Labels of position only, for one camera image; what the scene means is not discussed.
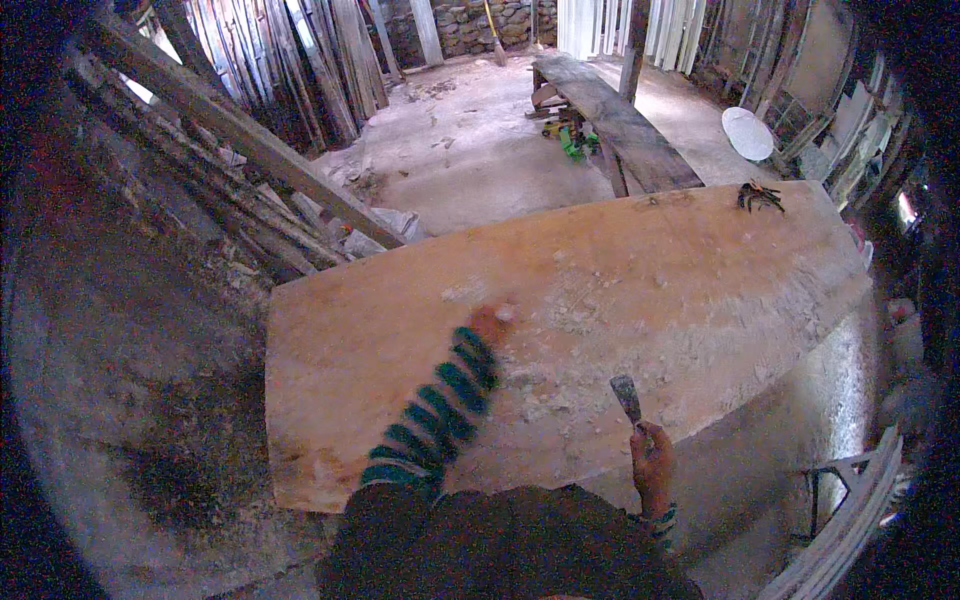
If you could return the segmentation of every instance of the workbench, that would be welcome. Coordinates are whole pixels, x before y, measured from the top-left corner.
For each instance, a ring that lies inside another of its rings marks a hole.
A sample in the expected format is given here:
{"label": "workbench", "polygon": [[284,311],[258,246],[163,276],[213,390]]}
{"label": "workbench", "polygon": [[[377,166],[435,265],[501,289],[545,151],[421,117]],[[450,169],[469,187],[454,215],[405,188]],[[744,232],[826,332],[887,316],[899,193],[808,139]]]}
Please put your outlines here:
{"label": "workbench", "polygon": [[[547,488],[629,464],[608,384],[636,381],[674,442],[772,385],[870,286],[817,181],[582,204],[451,233],[274,289],[266,420],[279,506],[339,512],[367,452],[446,360],[476,305],[512,296],[503,387],[448,490]],[[624,486],[630,482],[624,480]]]}
{"label": "workbench", "polygon": [[556,53],[537,56],[533,68],[534,108],[557,94],[590,122],[610,166],[617,198],[629,194],[623,169],[639,182],[641,189],[637,193],[703,187],[690,165],[657,128],[585,62]]}

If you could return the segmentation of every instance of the striped sweater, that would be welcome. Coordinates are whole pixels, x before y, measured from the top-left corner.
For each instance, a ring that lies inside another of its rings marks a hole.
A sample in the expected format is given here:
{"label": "striped sweater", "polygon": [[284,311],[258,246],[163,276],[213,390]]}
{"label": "striped sweater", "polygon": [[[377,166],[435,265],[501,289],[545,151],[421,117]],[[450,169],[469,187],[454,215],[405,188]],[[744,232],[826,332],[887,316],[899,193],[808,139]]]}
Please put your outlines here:
{"label": "striped sweater", "polygon": [[[380,483],[408,485],[435,501],[443,493],[446,466],[459,456],[475,434],[473,420],[485,415],[489,395],[498,385],[492,350],[468,327],[453,331],[447,362],[434,370],[436,382],[420,386],[417,398],[403,411],[400,422],[387,427],[383,443],[370,451],[360,476],[361,488]],[[645,522],[651,535],[669,552],[667,534],[676,523],[677,505]]]}

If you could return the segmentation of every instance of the broom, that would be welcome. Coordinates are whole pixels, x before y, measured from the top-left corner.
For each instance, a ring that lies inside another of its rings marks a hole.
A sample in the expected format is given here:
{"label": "broom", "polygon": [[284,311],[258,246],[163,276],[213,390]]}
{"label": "broom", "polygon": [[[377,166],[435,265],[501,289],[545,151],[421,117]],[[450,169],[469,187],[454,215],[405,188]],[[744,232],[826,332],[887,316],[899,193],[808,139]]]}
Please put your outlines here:
{"label": "broom", "polygon": [[493,17],[490,15],[490,5],[487,4],[487,0],[483,0],[483,8],[487,9],[487,20],[490,21],[490,31],[493,33],[493,53],[496,55],[496,63],[500,66],[507,66],[507,52],[500,45],[500,38],[493,26]]}

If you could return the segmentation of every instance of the wooden beam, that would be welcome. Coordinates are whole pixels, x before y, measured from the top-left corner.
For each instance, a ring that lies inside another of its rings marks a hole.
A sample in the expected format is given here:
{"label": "wooden beam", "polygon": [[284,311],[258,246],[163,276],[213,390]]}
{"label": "wooden beam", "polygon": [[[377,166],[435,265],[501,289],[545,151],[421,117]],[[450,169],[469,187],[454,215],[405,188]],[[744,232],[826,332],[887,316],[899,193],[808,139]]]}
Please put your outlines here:
{"label": "wooden beam", "polygon": [[636,98],[636,83],[643,66],[643,44],[647,38],[647,22],[650,20],[650,0],[634,0],[630,15],[630,47],[623,52],[623,70],[620,71],[620,98],[630,106]]}
{"label": "wooden beam", "polygon": [[167,39],[177,51],[177,56],[183,61],[183,66],[213,84],[220,93],[227,95],[227,87],[204,54],[200,40],[186,20],[180,0],[154,0],[154,12]]}
{"label": "wooden beam", "polygon": [[129,72],[138,82],[235,144],[257,166],[286,181],[308,198],[360,229],[387,249],[406,243],[345,188],[314,174],[310,163],[248,114],[225,102],[211,85],[185,69],[149,39],[131,32],[112,13],[91,20],[88,42],[106,62]]}
{"label": "wooden beam", "polygon": [[437,35],[437,22],[433,20],[433,7],[430,0],[410,0],[414,10],[414,22],[417,23],[417,35],[423,57],[430,66],[444,64],[444,53],[440,50],[440,37]]}
{"label": "wooden beam", "polygon": [[780,86],[786,79],[790,67],[793,66],[797,58],[797,50],[800,48],[801,41],[806,29],[806,21],[810,18],[810,8],[813,3],[810,0],[796,0],[793,10],[790,12],[790,21],[787,25],[786,38],[780,51],[780,59],[777,60],[777,66],[774,67],[774,74],[770,76],[770,81],[763,88],[760,94],[760,102],[756,107],[756,118],[763,120],[767,110],[773,103],[774,98],[780,91]]}
{"label": "wooden beam", "polygon": [[387,24],[383,21],[383,11],[380,10],[379,1],[370,0],[370,9],[373,12],[373,25],[376,26],[376,34],[380,37],[380,47],[383,48],[383,55],[387,57],[390,74],[394,77],[394,82],[399,84],[403,81],[403,71],[396,64],[394,47],[390,44],[390,37],[387,36]]}

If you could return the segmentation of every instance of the putty knife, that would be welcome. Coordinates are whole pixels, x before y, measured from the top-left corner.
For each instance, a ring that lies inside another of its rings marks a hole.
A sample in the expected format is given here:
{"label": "putty knife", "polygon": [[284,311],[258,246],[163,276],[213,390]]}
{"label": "putty knife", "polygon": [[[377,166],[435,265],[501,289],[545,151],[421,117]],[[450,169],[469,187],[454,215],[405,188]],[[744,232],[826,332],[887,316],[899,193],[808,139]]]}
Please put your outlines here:
{"label": "putty knife", "polygon": [[628,374],[622,374],[610,380],[610,387],[613,388],[613,394],[620,400],[620,406],[623,412],[627,413],[627,419],[630,423],[636,425],[642,420],[640,416],[640,399],[636,397],[636,388],[634,379]]}

